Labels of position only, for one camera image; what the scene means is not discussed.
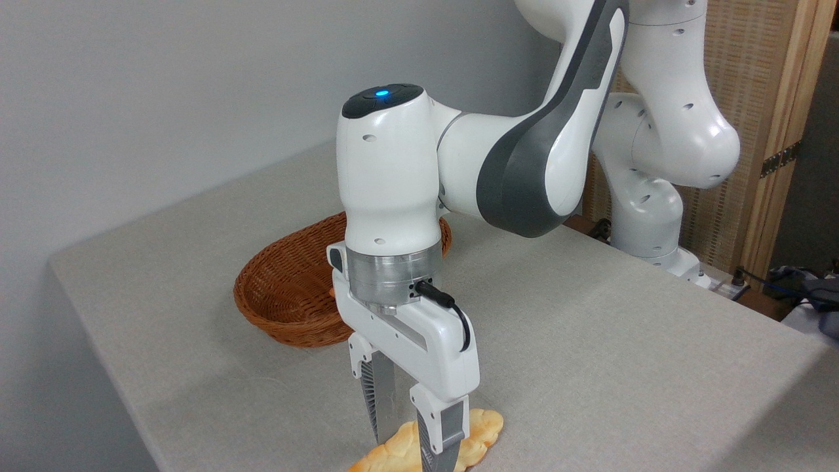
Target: bread roll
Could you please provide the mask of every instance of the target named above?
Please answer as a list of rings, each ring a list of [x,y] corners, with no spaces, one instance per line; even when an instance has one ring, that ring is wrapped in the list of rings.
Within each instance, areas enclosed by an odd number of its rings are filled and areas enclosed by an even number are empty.
[[[483,456],[498,440],[504,419],[498,412],[472,408],[469,411],[471,435],[461,441],[455,472],[481,462]],[[417,422],[406,422],[385,444],[355,463],[347,472],[422,472],[420,463],[420,433]]]

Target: black cable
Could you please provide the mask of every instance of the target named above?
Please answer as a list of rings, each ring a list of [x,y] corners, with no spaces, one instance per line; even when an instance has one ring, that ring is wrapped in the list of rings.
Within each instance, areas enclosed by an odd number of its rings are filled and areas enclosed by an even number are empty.
[[[612,222],[608,218],[600,218],[600,221],[595,223],[594,228],[588,232],[589,238],[603,238],[604,241],[610,236],[612,236]]]
[[[749,277],[755,279],[756,281],[764,284],[765,286],[773,288],[777,291],[782,291],[784,293],[789,293],[790,295],[794,295],[794,296],[797,296],[799,298],[806,298],[807,300],[810,300],[812,302],[824,303],[824,304],[826,304],[830,307],[833,307],[833,306],[836,305],[836,301],[834,301],[834,300],[829,300],[827,298],[821,298],[821,297],[818,297],[818,296],[808,295],[808,294],[804,293],[803,291],[791,290],[789,288],[784,288],[782,286],[776,286],[774,283],[772,283],[770,281],[765,281],[764,279],[756,276],[755,274],[749,272],[748,270],[745,270],[742,266],[738,266],[737,270],[739,270],[743,274],[748,275]]]
[[[463,324],[463,347],[461,352],[469,349],[469,344],[472,343],[472,333],[469,331],[469,322],[466,320],[466,315],[455,304],[455,298],[444,291],[441,291],[435,286],[432,286],[426,281],[419,281],[415,284],[415,290],[422,296],[427,296],[431,301],[444,308],[451,308],[457,313]]]

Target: wicker basket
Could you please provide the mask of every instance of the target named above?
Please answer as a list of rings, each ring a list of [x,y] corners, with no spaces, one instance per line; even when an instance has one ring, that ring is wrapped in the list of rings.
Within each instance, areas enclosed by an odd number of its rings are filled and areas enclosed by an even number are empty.
[[[249,322],[280,343],[314,348],[340,343],[352,334],[330,295],[332,268],[326,246],[344,239],[343,212],[292,233],[253,256],[239,273],[233,298]],[[441,218],[443,255],[451,229]]]

